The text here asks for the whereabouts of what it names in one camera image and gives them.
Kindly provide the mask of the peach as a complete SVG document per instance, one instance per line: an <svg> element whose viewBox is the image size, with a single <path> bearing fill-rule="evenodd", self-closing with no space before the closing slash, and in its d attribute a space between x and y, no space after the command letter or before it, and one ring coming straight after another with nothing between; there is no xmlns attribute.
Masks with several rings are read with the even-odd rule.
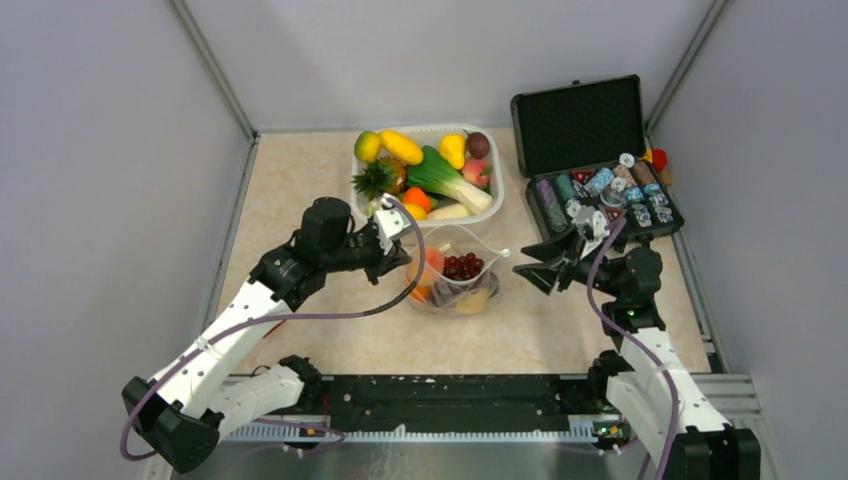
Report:
<svg viewBox="0 0 848 480"><path fill-rule="evenodd" d="M406 278L412 281L416 278L420 265L420 255L415 253L412 261L407 265ZM419 287L431 287L434 283L442 278L442 273L445 267L444 253L437 247L428 246L425 249L425 265L423 267L421 278L418 281Z"/></svg>

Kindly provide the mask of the purple grape bunch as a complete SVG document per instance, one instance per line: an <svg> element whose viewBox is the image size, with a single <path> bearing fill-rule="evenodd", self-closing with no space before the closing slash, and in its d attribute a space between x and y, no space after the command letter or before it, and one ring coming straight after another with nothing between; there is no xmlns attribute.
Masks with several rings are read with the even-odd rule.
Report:
<svg viewBox="0 0 848 480"><path fill-rule="evenodd" d="M479 276L484 265L485 261L473 252L447 256L444 259L442 275L449 280L467 281Z"/></svg>

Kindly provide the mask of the yellow wrinkled fruit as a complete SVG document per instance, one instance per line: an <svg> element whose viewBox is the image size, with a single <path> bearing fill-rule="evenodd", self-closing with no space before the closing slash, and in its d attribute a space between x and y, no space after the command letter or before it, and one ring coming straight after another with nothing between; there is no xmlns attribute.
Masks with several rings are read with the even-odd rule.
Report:
<svg viewBox="0 0 848 480"><path fill-rule="evenodd" d="M486 309L489 300L489 291L479 288L470 291L459 298L455 305L455 312L462 315L474 315Z"/></svg>

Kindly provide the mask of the clear zip top bag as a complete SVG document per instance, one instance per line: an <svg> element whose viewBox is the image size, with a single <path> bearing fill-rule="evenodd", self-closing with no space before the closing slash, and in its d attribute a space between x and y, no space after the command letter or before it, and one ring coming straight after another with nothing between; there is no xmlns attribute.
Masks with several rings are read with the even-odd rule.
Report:
<svg viewBox="0 0 848 480"><path fill-rule="evenodd" d="M408 297L414 308L445 317L481 314L494 305L510 249L493 247L458 225L433 228L423 239L423 273Z"/></svg>

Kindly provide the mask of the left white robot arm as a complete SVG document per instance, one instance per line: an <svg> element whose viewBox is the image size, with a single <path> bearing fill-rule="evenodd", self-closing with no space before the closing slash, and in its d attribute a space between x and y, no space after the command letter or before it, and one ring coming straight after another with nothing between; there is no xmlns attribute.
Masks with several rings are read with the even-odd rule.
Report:
<svg viewBox="0 0 848 480"><path fill-rule="evenodd" d="M128 418L119 440L121 456L128 461L160 456L186 473L233 431L271 412L314 410L321 397L315 382L319 374L297 356L238 383L225 382L254 346L285 322L365 318L412 293L421 271L395 298L370 310L298 310L331 273L361 270L376 285L383 275L409 264L401 242L407 234L425 245L420 225L396 197L385 194L379 203L380 209L357 229L345 201L316 199L290 239L261 256L230 305L177 359L148 379L132 378L122 391Z"/></svg>

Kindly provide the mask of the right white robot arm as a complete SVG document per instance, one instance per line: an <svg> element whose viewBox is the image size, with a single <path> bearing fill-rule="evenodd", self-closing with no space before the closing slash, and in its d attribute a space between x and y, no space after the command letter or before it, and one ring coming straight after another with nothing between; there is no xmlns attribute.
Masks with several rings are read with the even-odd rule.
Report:
<svg viewBox="0 0 848 480"><path fill-rule="evenodd" d="M639 246L607 256L609 236L590 253L576 229L522 248L515 274L545 294L585 286L589 306L615 345L588 372L586 397L600 412L617 410L646 450L658 479L758 479L755 433L732 425L682 366L655 302L661 255Z"/></svg>

